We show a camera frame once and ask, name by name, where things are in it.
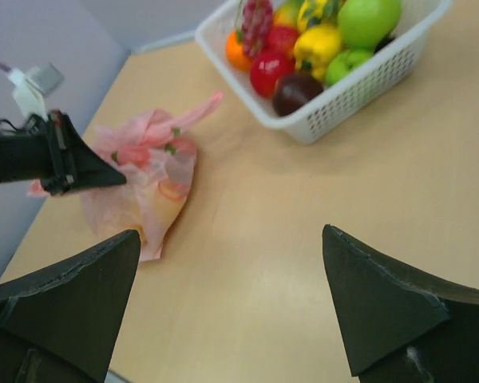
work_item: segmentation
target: white basket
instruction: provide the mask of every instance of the white basket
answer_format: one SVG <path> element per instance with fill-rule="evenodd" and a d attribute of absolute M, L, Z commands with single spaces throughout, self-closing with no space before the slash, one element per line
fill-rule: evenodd
<path fill-rule="evenodd" d="M 346 118 L 411 73 L 426 43 L 428 29 L 453 0 L 402 0 L 398 38 L 364 65 L 289 116 L 278 117 L 270 101 L 259 97 L 247 73 L 233 69 L 225 56 L 239 0 L 228 0 L 204 20 L 196 41 L 238 97 L 266 128 L 289 133 L 301 144 L 312 144 Z M 283 0 L 275 0 L 274 5 Z"/>

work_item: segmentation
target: wooden table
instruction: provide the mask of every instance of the wooden table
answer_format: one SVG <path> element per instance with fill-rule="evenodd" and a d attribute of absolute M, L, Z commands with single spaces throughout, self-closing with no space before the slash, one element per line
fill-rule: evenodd
<path fill-rule="evenodd" d="M 216 90 L 191 199 L 163 259 L 139 267 L 111 369 L 135 383 L 357 381 L 325 223 L 479 288 L 479 1 L 457 0 L 415 73 L 310 147 L 259 126 L 193 43 L 131 57 L 91 126 Z M 96 242 L 77 197 L 48 200 L 2 281 Z"/>

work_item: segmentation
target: white connector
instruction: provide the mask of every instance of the white connector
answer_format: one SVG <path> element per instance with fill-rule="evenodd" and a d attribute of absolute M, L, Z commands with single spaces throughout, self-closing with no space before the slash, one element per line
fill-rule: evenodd
<path fill-rule="evenodd" d="M 16 101 L 22 115 L 28 117 L 35 113 L 45 120 L 48 120 L 46 113 L 45 99 L 27 80 L 25 74 L 19 69 L 12 69 L 7 78 L 16 87 L 13 90 L 13 98 Z"/>
<path fill-rule="evenodd" d="M 51 64 L 41 68 L 36 66 L 29 70 L 25 77 L 43 97 L 48 97 L 64 81 L 64 75 Z"/>

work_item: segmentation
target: white wall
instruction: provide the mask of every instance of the white wall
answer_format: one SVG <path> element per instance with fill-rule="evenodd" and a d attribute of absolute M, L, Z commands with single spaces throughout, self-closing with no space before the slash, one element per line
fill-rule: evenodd
<path fill-rule="evenodd" d="M 224 0 L 80 0 L 124 46 L 187 37 Z"/>
<path fill-rule="evenodd" d="M 77 0 L 0 0 L 0 59 L 23 70 L 53 62 L 65 83 L 48 106 L 66 111 L 79 132 L 128 55 Z M 0 117 L 19 124 L 12 88 L 0 73 Z M 41 203 L 27 199 L 25 183 L 0 185 L 0 276 Z"/>

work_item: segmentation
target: pink plastic bag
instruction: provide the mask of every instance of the pink plastic bag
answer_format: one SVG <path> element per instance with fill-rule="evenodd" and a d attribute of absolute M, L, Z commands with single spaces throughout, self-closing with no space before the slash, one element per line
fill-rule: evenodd
<path fill-rule="evenodd" d="M 187 131 L 212 113 L 222 93 L 173 118 L 161 109 L 135 116 L 116 130 L 96 127 L 92 150 L 122 172 L 127 183 L 80 192 L 85 219 L 101 239 L 125 229 L 140 233 L 140 261 L 158 259 L 164 236 L 183 208 L 197 148 Z M 44 195 L 38 181 L 29 195 Z"/>

